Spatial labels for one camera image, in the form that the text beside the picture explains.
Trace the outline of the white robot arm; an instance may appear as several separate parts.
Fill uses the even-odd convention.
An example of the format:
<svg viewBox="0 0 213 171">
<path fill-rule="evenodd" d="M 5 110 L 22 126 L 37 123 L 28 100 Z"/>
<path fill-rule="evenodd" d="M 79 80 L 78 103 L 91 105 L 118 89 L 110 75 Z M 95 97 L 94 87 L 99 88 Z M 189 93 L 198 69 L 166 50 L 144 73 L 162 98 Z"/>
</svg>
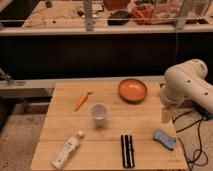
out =
<svg viewBox="0 0 213 171">
<path fill-rule="evenodd" d="M 213 119 L 213 85 L 205 81 L 207 74 L 207 65 L 200 59 L 173 65 L 165 71 L 165 84 L 159 93 L 164 123 L 172 119 L 185 98 L 195 102 L 207 119 Z"/>
</svg>

